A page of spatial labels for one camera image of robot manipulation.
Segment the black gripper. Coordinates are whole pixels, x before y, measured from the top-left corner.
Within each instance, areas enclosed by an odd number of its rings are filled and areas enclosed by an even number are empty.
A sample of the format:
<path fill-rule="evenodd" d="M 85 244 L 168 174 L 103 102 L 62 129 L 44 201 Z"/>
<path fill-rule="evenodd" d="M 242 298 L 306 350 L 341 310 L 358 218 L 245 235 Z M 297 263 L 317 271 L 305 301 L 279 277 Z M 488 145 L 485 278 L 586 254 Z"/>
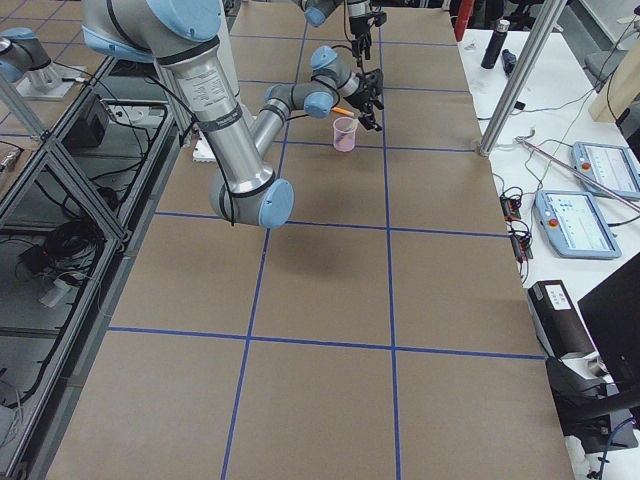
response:
<path fill-rule="evenodd" d="M 349 15 L 351 32 L 351 52 L 354 58 L 361 57 L 360 45 L 365 59 L 371 58 L 371 28 L 381 27 L 387 21 L 386 12 L 365 12 L 360 15 Z"/>
<path fill-rule="evenodd" d="M 358 118 L 365 130 L 380 132 L 383 127 L 378 121 L 377 114 L 384 111 L 381 94 L 384 86 L 384 74 L 380 68 L 369 72 L 357 73 L 356 89 L 345 95 L 347 103 L 360 112 Z"/>

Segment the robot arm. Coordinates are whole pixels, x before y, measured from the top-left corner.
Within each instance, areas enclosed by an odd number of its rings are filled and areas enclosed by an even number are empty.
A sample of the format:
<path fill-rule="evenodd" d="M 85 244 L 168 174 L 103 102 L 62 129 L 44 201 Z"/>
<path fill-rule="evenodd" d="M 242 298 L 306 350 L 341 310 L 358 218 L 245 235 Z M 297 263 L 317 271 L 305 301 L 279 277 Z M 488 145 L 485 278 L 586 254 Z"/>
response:
<path fill-rule="evenodd" d="M 211 183 L 212 209 L 230 223 L 278 228 L 294 206 L 291 183 L 263 157 L 292 113 L 323 119 L 340 100 L 359 111 L 367 130 L 379 130 L 384 107 L 381 69 L 352 69 L 330 46 L 311 57 L 306 83 L 275 85 L 255 119 L 243 111 L 236 86 L 219 59 L 227 49 L 218 1 L 86 1 L 83 35 L 93 50 L 117 59 L 156 63 L 169 70 L 170 88 L 209 144 L 218 171 Z"/>
<path fill-rule="evenodd" d="M 349 26 L 349 32 L 345 34 L 350 43 L 352 56 L 359 63 L 363 59 L 371 59 L 371 29 L 381 27 L 387 20 L 387 14 L 381 7 L 373 7 L 371 2 L 366 0 L 299 0 L 294 1 L 294 4 L 313 27 L 323 25 L 335 10 L 342 7 L 345 14 L 343 27 Z"/>

